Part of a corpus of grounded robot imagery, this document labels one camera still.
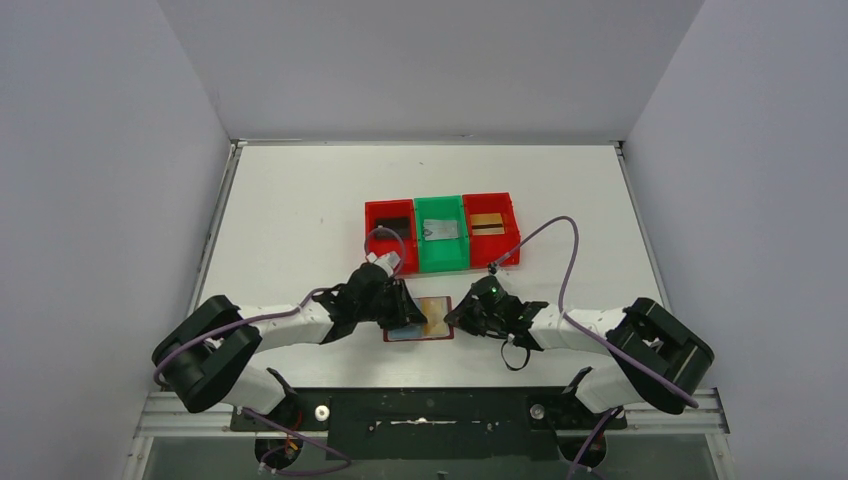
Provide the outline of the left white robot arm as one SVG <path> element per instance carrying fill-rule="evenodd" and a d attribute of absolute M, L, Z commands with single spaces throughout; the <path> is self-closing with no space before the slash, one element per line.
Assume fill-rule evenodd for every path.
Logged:
<path fill-rule="evenodd" d="M 255 354 L 329 344 L 366 322 L 391 331 L 426 321 L 405 281 L 378 259 L 297 304 L 259 308 L 250 317 L 225 295 L 208 298 L 154 349 L 154 380 L 175 392 L 190 413 L 223 403 L 281 427 L 295 416 L 294 391 L 274 368 L 250 366 Z"/>

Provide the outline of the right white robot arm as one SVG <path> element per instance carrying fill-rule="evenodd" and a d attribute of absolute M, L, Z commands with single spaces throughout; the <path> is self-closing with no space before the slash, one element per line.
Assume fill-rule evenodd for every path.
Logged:
<path fill-rule="evenodd" d="M 634 403 L 672 415 L 695 408 L 694 393 L 715 360 L 704 340 L 652 299 L 565 311 L 522 301 L 493 275 L 473 283 L 445 321 L 528 352 L 564 349 L 611 358 L 608 365 L 590 367 L 562 400 L 564 417 L 578 427 Z"/>

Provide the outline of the red leather card holder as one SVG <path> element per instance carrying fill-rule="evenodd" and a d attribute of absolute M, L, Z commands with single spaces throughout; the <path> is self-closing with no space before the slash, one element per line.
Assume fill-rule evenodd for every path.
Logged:
<path fill-rule="evenodd" d="M 414 298 L 413 301 L 415 305 L 419 308 L 419 299 L 423 297 Z M 455 336 L 454 328 L 451 326 L 452 333 L 449 337 L 445 338 L 425 338 L 422 335 L 422 327 L 425 326 L 426 322 L 423 324 L 411 324 L 405 326 L 403 328 L 395 329 L 395 330 L 384 330 L 383 331 L 383 341 L 387 343 L 393 342 L 414 342 L 414 341 L 435 341 L 435 340 L 451 340 Z"/>

